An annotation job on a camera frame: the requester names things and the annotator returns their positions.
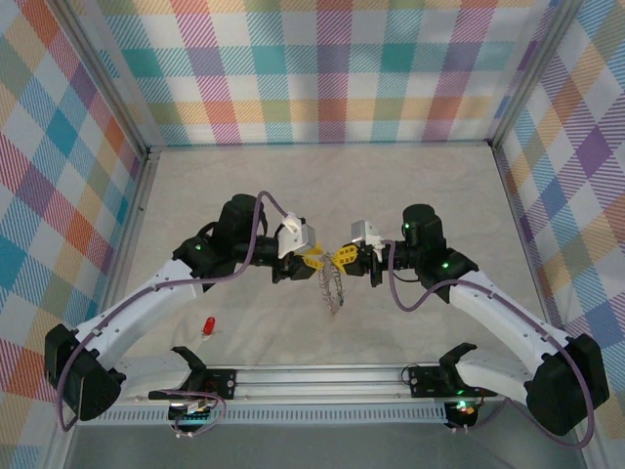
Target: plaid fabric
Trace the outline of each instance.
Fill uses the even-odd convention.
[[[559,3],[72,0],[167,146],[486,140]]]
[[[50,438],[44,336],[98,309],[140,163],[44,0],[0,3],[0,162],[0,467],[21,469]]]
[[[625,2],[588,0],[499,162],[548,314],[603,348],[612,399],[598,414],[625,456]]]

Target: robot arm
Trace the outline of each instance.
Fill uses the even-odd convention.
[[[429,288],[428,294],[435,293],[471,315],[518,357],[516,361],[493,357],[473,344],[462,344],[445,354],[433,371],[444,382],[443,393],[463,395],[475,388],[498,393],[527,405],[547,430],[565,435],[588,416],[582,386],[566,354],[581,371],[593,408],[608,399],[599,345],[586,334],[572,338],[535,317],[501,291],[476,263],[447,247],[442,223],[431,206],[406,208],[401,230],[404,240],[382,241],[371,223],[356,222],[353,242],[340,249],[333,261],[347,275],[369,274],[374,287],[382,283],[382,272],[388,271],[396,303],[406,312],[416,310],[427,296],[413,307],[401,305],[393,275],[413,269]],[[411,377],[415,383],[423,378]]]
[[[137,290],[72,331],[59,324],[48,332],[47,378],[57,388],[65,369],[62,399],[79,419],[97,417],[120,396],[164,388],[205,391],[204,384],[213,377],[187,348],[175,348],[159,358],[122,357],[165,317],[215,282],[236,277],[237,263],[270,267],[273,283],[310,278],[322,267],[321,262],[305,255],[315,249],[314,229],[292,213],[283,213],[274,237],[256,235],[250,246],[258,225],[262,224],[267,233],[263,204],[258,210],[257,203],[257,197],[235,195],[225,204],[218,222],[185,240],[173,258]]]

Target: purple cable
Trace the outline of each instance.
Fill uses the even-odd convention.
[[[526,315],[521,309],[519,309],[517,306],[512,304],[510,301],[508,301],[507,299],[499,296],[497,293],[494,293],[493,291],[489,290],[485,286],[479,285],[477,283],[473,283],[472,281],[461,280],[461,279],[451,279],[451,280],[440,281],[436,285],[434,285],[431,288],[429,288],[428,291],[426,291],[423,294],[423,296],[421,298],[419,298],[419,300],[414,305],[412,305],[412,306],[405,306],[403,303],[401,303],[401,300],[399,299],[399,295],[397,295],[397,289],[396,289],[396,284],[395,284],[395,276],[394,276],[394,272],[395,272],[394,266],[395,265],[394,265],[394,260],[395,260],[396,245],[395,245],[394,241],[389,240],[389,239],[385,239],[384,242],[385,242],[385,244],[389,244],[391,246],[391,250],[389,252],[389,285],[391,286],[391,294],[393,295],[393,299],[395,300],[395,303],[397,304],[397,306],[402,311],[405,311],[406,313],[412,313],[417,308],[419,308],[421,305],[423,305],[423,303],[425,303],[425,301],[428,299],[428,297],[430,295],[432,295],[434,292],[436,292],[439,288],[443,288],[444,286],[450,286],[450,285],[467,286],[469,288],[472,288],[473,290],[479,291],[480,293],[483,293],[483,294],[491,297],[492,299],[494,299],[498,303],[502,304],[503,306],[508,308],[513,314],[515,314],[515,316],[519,317],[525,323],[530,325],[534,330],[538,331],[543,337],[545,337],[547,342],[549,342],[551,345],[553,345],[556,348],[556,350],[558,350],[558,352],[560,352],[562,354],[562,356],[564,357],[564,359],[566,360],[568,365],[571,367],[571,369],[573,371],[573,374],[575,375],[575,378],[577,379],[577,382],[579,383],[579,387],[582,390],[582,394],[584,395],[584,402],[586,404],[586,413],[588,415],[588,429],[586,430],[586,435],[584,436],[584,438],[579,443],[576,443],[576,444],[573,444],[573,445],[569,444],[569,443],[565,443],[560,438],[558,438],[557,436],[555,436],[554,434],[549,432],[547,429],[545,429],[538,422],[536,422],[533,418],[531,418],[528,415],[526,415],[521,410],[521,406],[520,405],[518,405],[517,403],[512,402],[509,399],[506,399],[506,401],[510,401],[514,405],[514,408],[516,410],[521,410],[521,413],[522,413],[522,415],[524,417],[529,419],[545,435],[547,435],[551,440],[553,440],[554,442],[556,442],[558,445],[560,445],[562,447],[572,448],[572,449],[582,449],[582,448],[586,447],[591,442],[591,440],[593,439],[593,435],[595,433],[595,410],[593,408],[593,400],[592,400],[592,397],[591,397],[591,394],[590,394],[590,389],[588,389],[588,384],[586,384],[586,380],[584,379],[584,375],[582,374],[581,370],[579,369],[579,366],[577,366],[577,363],[575,363],[575,360],[572,358],[572,356],[564,349],[564,347],[562,345],[560,345],[560,343],[556,339],[554,339],[551,336],[551,334],[549,334],[549,332],[547,330],[545,330],[545,328],[543,326],[541,326],[538,322],[536,322],[535,320],[530,318],[528,315]]]
[[[247,249],[247,255],[245,256],[245,260],[238,271],[235,273],[226,276],[226,277],[218,277],[218,278],[189,278],[184,280],[169,280],[169,281],[161,281],[160,283],[156,283],[153,286],[146,287],[143,290],[139,290],[134,293],[132,296],[128,297],[126,300],[121,302],[113,311],[110,312],[108,316],[106,316],[102,321],[98,323],[94,330],[102,330],[104,327],[108,325],[117,315],[119,315],[122,311],[128,308],[130,305],[135,303],[140,298],[146,296],[148,293],[152,291],[156,291],[160,288],[165,287],[175,287],[181,285],[205,285],[205,284],[213,284],[213,283],[223,283],[225,281],[234,280],[239,278],[243,272],[249,267],[252,262],[252,256],[254,255],[254,248],[256,247],[256,233],[258,231],[258,226],[261,219],[261,203],[263,197],[269,199],[271,204],[275,207],[275,209],[282,215],[282,217],[286,217],[288,214],[282,209],[282,207],[277,203],[273,195],[271,195],[267,191],[260,191],[256,196],[256,203],[254,204],[254,216],[252,218],[252,234],[250,238],[250,245]],[[57,394],[55,396],[55,408],[57,410],[57,419],[59,420],[59,426],[61,430],[64,432],[68,432],[71,430],[78,420],[77,416],[74,416],[69,423],[65,424],[63,419],[63,391],[65,389],[65,384],[67,383],[67,377],[69,375],[69,370],[73,366],[74,362],[78,358],[78,355],[85,349],[85,347],[96,337],[94,332],[90,332],[87,336],[78,344],[78,346],[73,350],[69,359],[65,363],[61,371],[61,376],[59,377],[59,383],[57,384]]]
[[[199,391],[178,391],[176,389],[163,389],[160,392],[165,393],[165,394],[175,394],[179,396],[194,396],[198,398],[214,399],[215,401],[218,401],[224,407],[222,410],[222,413],[220,414],[219,417],[215,419],[214,422],[210,423],[209,425],[203,426],[199,430],[196,430],[191,435],[189,435],[190,437],[196,437],[197,435],[201,435],[202,433],[206,433],[209,430],[212,430],[215,427],[215,425],[217,425],[220,421],[226,418],[226,410],[228,409],[228,406],[226,404],[226,400],[218,394],[202,393]],[[181,417],[178,417],[176,420],[174,420],[174,430],[176,431],[178,435],[185,435],[186,433],[183,432],[178,426],[178,422],[180,422],[180,418]]]

